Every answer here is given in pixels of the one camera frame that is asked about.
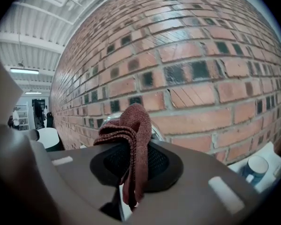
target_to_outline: doorway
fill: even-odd
[[[33,99],[32,107],[36,129],[44,128],[45,99]]]

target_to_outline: white ceiling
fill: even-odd
[[[48,96],[60,56],[81,23],[107,0],[15,0],[0,22],[0,61],[23,91]]]

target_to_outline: towel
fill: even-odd
[[[133,210],[143,198],[148,180],[148,143],[151,139],[151,119],[140,104],[130,105],[118,119],[110,120],[99,130],[94,145],[127,140],[130,146],[130,166],[122,177],[123,201]]]

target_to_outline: blue cup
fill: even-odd
[[[268,170],[268,163],[263,157],[253,156],[248,159],[242,169],[242,176],[253,186],[256,186]]]

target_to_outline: black mesh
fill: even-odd
[[[117,146],[117,149],[104,159],[106,169],[122,178],[130,165],[130,147],[127,144]],[[148,180],[164,172],[169,166],[166,155],[148,146]]]

